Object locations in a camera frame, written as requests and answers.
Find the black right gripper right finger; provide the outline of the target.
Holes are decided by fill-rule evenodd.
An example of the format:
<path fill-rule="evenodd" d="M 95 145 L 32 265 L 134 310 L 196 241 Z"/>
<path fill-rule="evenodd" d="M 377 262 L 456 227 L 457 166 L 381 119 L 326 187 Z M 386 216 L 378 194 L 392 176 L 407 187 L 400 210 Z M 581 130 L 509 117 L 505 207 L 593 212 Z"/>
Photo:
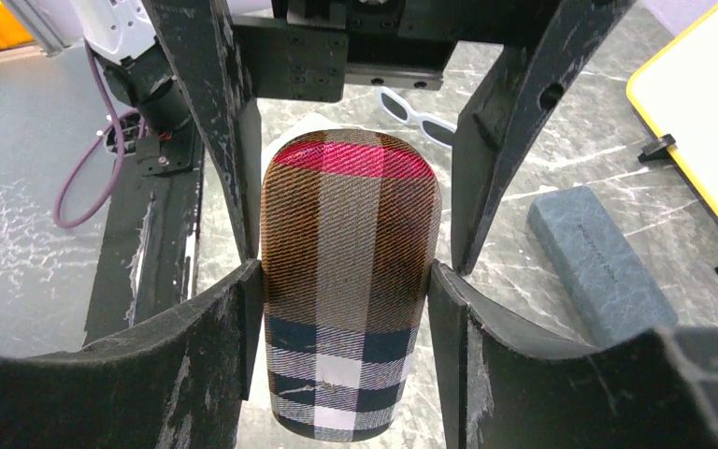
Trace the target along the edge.
<path fill-rule="evenodd" d="M 599 350 L 440 262 L 427 305 L 450 448 L 718 448 L 718 327 L 660 326 Z"/>

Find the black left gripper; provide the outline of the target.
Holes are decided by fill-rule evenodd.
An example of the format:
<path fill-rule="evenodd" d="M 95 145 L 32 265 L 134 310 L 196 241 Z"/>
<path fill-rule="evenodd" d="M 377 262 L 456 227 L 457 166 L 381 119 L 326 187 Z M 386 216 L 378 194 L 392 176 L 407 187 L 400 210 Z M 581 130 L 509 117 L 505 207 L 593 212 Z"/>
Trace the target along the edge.
<path fill-rule="evenodd" d="M 334 103 L 347 84 L 437 90 L 459 42 L 502 45 L 459 115 L 452 146 L 452 267 L 468 275 L 545 123 L 632 5 L 275 1 L 269 18 L 232 20 L 224 1 L 144 7 L 219 174 L 241 260 L 259 252 L 262 120 L 254 95 Z"/>

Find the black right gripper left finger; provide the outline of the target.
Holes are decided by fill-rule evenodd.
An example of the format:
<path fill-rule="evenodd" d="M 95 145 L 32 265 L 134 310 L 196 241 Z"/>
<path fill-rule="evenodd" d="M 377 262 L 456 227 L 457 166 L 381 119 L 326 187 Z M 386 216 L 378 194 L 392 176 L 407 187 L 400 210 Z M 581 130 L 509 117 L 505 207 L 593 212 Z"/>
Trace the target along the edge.
<path fill-rule="evenodd" d="M 76 353 L 0 357 L 0 448 L 232 448 L 263 311 L 256 260 Z"/>

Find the blue glasses case green lining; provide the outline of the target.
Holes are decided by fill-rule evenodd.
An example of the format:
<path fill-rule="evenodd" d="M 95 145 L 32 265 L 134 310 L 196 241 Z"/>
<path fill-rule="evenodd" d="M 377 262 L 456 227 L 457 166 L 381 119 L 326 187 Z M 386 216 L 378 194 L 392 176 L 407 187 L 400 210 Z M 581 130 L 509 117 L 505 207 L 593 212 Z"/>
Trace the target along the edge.
<path fill-rule="evenodd" d="M 651 272 L 589 187 L 537 197 L 527 223 L 597 346 L 609 348 L 679 323 Z"/>

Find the plaid glasses case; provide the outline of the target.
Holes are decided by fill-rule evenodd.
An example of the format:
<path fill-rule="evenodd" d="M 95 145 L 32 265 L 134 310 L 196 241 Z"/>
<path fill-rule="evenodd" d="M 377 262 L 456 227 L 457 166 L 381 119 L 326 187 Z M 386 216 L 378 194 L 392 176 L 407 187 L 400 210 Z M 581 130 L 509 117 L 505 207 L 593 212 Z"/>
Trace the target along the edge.
<path fill-rule="evenodd" d="M 283 427 L 325 442 L 390 427 L 441 212 L 431 166 L 400 138 L 312 131 L 273 156 L 261 246 L 269 394 Z"/>

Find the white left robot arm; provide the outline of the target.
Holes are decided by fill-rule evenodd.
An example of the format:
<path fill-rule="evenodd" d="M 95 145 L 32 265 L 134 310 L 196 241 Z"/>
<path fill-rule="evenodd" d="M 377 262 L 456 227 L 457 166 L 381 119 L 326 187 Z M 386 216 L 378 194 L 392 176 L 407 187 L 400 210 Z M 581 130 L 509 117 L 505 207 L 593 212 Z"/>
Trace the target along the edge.
<path fill-rule="evenodd" d="M 502 49 L 457 123 L 452 267 L 469 274 L 514 175 L 627 1 L 77 1 L 111 91 L 158 132 L 193 121 L 216 162 L 241 259 L 259 251 L 259 172 L 243 111 L 337 102 L 347 83 L 435 90 L 457 43 Z"/>

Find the yellow framed whiteboard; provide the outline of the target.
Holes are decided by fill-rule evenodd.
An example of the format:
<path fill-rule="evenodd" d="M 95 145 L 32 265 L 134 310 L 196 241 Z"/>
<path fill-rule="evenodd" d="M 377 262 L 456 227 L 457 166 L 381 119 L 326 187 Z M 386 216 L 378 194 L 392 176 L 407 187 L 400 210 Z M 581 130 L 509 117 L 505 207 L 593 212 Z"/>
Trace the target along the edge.
<path fill-rule="evenodd" d="M 626 96 L 654 135 L 639 160 L 672 158 L 718 221 L 718 3 L 632 75 Z"/>

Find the white frame sunglasses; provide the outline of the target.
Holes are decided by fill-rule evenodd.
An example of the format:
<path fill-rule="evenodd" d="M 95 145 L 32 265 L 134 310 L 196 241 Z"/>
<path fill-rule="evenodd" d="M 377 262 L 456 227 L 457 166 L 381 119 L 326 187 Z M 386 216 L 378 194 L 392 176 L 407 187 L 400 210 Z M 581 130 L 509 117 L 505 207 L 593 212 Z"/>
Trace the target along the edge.
<path fill-rule="evenodd" d="M 388 87 L 379 87 L 376 92 L 381 108 L 391 117 L 405 125 L 416 124 L 428 140 L 445 149 L 452 148 L 455 124 L 415 110 L 405 98 Z"/>

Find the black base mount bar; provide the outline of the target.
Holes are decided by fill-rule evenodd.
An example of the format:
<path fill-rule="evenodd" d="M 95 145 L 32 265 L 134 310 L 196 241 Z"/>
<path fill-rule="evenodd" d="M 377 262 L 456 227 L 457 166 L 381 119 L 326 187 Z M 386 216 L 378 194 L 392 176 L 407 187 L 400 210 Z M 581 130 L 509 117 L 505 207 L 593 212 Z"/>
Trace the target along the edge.
<path fill-rule="evenodd" d="M 129 161 L 111 196 L 84 327 L 86 344 L 138 325 L 195 294 L 203 156 L 169 176 Z"/>

